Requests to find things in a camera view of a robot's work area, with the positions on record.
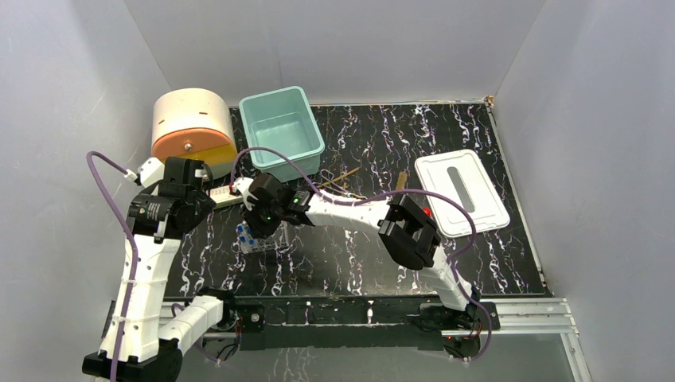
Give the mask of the clear test tube rack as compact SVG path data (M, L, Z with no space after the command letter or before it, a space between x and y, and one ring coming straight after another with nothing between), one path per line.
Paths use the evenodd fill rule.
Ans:
M248 227L249 231L249 237L250 237L250 245L243 249L239 244L240 250L244 254L251 254L255 252L260 252L260 251L271 251L271 250L279 250L279 249L284 249L289 247L289 235L287 231L287 223L282 222L281 225L276 229L276 231L269 236L268 238L264 239L256 239L252 236L252 230Z

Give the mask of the teal plastic bin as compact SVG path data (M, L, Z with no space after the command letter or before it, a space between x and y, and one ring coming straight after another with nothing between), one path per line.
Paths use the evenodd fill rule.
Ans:
M239 110L248 146L262 148L250 153L255 168L273 174L280 181L292 181L319 171L325 142L301 87L245 97ZM263 150L265 147L280 152L300 170Z

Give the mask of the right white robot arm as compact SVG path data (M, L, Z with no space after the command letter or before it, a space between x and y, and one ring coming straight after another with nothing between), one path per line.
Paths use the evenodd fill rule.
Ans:
M469 329L480 318L472 286L444 249L438 225L411 199L412 190L354 199L294 189L269 173L239 177L230 189L243 198L241 215L252 237L268 238L283 222L376 235L395 263L418 271L431 286L454 327Z

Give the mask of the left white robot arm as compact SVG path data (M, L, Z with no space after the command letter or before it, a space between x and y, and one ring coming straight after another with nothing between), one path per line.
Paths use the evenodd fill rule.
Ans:
M123 215L93 162L100 158L141 187ZM174 317L161 323L170 268L184 237L214 210L201 160L151 157L145 169L124 168L97 151L86 161L125 235L123 273L99 349L83 359L82 372L109 381L175 381L185 354L201 347L210 330L228 331L240 318L232 292L200 289Z

